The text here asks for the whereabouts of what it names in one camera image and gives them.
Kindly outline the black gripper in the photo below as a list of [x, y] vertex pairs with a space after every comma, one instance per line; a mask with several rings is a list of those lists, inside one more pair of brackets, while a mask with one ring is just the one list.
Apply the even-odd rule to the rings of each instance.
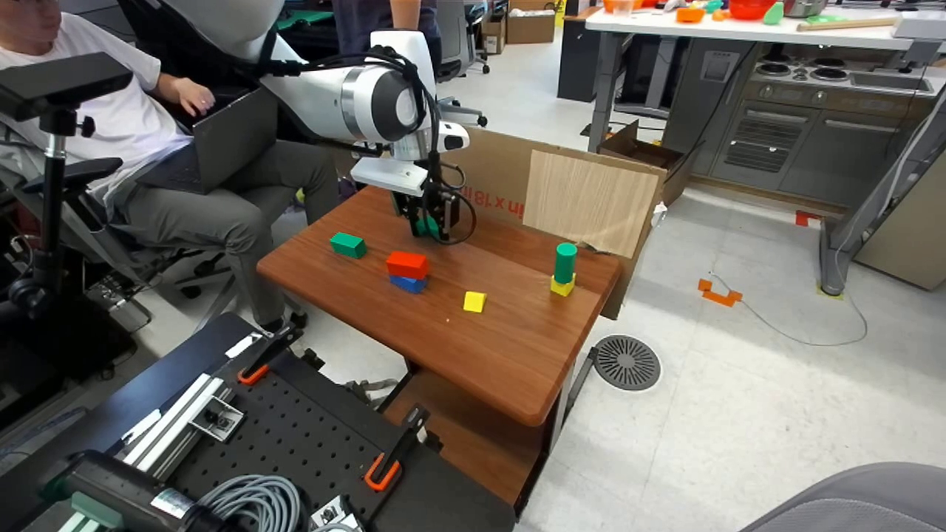
[[442, 224], [442, 240], [454, 243], [457, 240], [457, 224], [459, 224], [459, 193], [449, 187], [434, 187], [427, 188], [421, 199], [415, 196], [393, 196], [397, 214], [411, 221], [411, 234], [427, 240], [428, 224], [427, 215], [433, 215]]

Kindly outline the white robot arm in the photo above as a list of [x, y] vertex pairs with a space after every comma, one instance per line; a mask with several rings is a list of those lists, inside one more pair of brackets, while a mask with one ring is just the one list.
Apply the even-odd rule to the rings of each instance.
[[118, 0], [140, 45], [171, 61], [255, 81], [297, 123], [359, 151], [352, 177], [387, 188], [415, 237], [449, 243], [461, 188], [442, 157], [471, 132], [442, 119], [427, 39], [378, 29], [369, 49], [306, 60], [278, 35], [284, 0]]

